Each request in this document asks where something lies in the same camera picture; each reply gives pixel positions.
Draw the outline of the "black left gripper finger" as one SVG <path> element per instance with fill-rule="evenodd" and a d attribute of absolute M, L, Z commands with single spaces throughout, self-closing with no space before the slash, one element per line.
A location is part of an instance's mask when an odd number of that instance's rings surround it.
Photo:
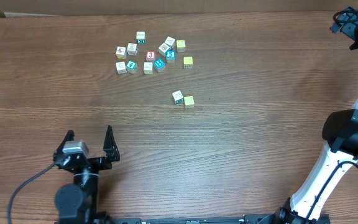
<path fill-rule="evenodd" d="M 113 135 L 111 125 L 108 125 L 108 128 L 106 130 L 106 135 L 105 135 L 104 144 L 103 144 L 103 151 L 106 153 L 106 157 L 111 162 L 120 161 L 120 153 L 117 148 L 117 144 L 114 140 L 114 135 Z"/>
<path fill-rule="evenodd" d="M 68 142 L 68 141 L 73 141 L 74 136 L 75 136 L 74 131 L 73 130 L 68 130 L 66 135 L 65 135 L 65 137 L 63 138 L 63 141 L 57 147 L 56 154 L 63 154 L 63 148 L 65 146 L 65 143 Z"/>

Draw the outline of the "white block red drawing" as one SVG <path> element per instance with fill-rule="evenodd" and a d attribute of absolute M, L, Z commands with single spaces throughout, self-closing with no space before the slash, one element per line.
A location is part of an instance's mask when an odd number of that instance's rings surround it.
<path fill-rule="evenodd" d="M 173 92 L 172 96 L 173 96 L 173 100 L 174 100 L 175 104 L 184 102 L 184 96 L 180 90 Z"/>

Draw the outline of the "yellow-framed blue picture block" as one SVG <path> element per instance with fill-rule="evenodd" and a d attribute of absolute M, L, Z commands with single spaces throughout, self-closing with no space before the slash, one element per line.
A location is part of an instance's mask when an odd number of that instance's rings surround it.
<path fill-rule="evenodd" d="M 144 62 L 144 73 L 146 75 L 153 74 L 153 63 L 152 62 Z"/>

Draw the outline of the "white-top green-sided block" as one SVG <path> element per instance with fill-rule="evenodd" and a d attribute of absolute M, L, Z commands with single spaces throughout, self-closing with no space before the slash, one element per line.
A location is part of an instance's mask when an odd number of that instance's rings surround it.
<path fill-rule="evenodd" d="M 195 101 L 193 96 L 184 97 L 184 103 L 186 109 L 193 108 L 195 106 Z"/>

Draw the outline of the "red number 3 block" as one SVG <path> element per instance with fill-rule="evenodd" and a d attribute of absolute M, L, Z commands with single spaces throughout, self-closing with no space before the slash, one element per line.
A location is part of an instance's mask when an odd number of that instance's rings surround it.
<path fill-rule="evenodd" d="M 155 51 L 146 51 L 146 57 L 147 62 L 154 62 L 155 61 Z"/>

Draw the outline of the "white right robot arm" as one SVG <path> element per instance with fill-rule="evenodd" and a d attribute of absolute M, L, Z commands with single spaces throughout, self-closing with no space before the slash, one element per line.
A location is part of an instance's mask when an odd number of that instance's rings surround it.
<path fill-rule="evenodd" d="M 333 16 L 333 33 L 342 32 L 358 49 L 358 10 L 347 7 Z M 244 215 L 240 219 L 209 218 L 206 223 L 329 223 L 321 213 L 324 203 L 344 174 L 358 168 L 358 99 L 352 109 L 331 113 L 322 130 L 325 143 L 322 152 L 300 189 L 270 215 Z"/>

